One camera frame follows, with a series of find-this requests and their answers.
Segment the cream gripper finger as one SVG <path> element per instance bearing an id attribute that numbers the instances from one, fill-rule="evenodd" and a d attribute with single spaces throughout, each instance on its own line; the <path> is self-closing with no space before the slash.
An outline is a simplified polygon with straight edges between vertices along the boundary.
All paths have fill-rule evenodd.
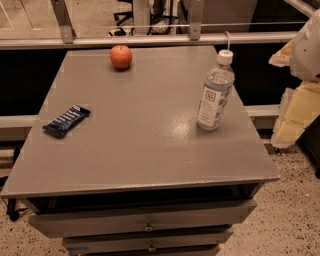
<path id="1" fill-rule="evenodd" d="M 320 115 L 320 83 L 303 81 L 296 89 L 286 88 L 282 95 L 271 145 L 288 148 Z"/>
<path id="2" fill-rule="evenodd" d="M 290 65 L 293 41 L 289 41 L 279 51 L 271 56 L 269 63 L 276 67 L 286 67 Z"/>

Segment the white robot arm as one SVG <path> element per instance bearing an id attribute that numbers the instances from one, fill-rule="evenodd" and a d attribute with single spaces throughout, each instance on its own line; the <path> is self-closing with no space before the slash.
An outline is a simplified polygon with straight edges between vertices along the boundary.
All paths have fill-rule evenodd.
<path id="1" fill-rule="evenodd" d="M 271 136 L 273 147 L 288 148 L 320 115 L 320 10 L 269 63 L 288 66 L 291 75 L 301 80 L 296 89 L 287 88 L 283 93 Z"/>

